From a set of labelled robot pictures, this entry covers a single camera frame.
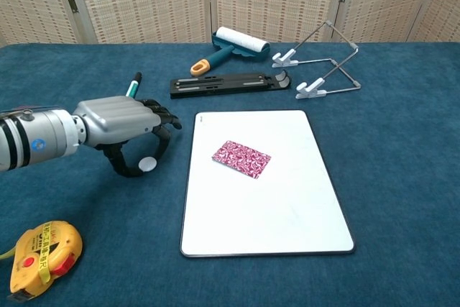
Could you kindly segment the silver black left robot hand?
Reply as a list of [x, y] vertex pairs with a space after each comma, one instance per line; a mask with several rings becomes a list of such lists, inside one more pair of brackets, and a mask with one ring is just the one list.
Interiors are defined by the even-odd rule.
[[[115, 172], [126, 178], [137, 178], [156, 168], [170, 142], [166, 124], [182, 128], [179, 118], [156, 100], [137, 100], [130, 96], [81, 101], [73, 116], [85, 126], [86, 140], [83, 143], [102, 151]], [[148, 133], [159, 140], [155, 153], [142, 158], [136, 167], [129, 167], [121, 151], [123, 145]]]

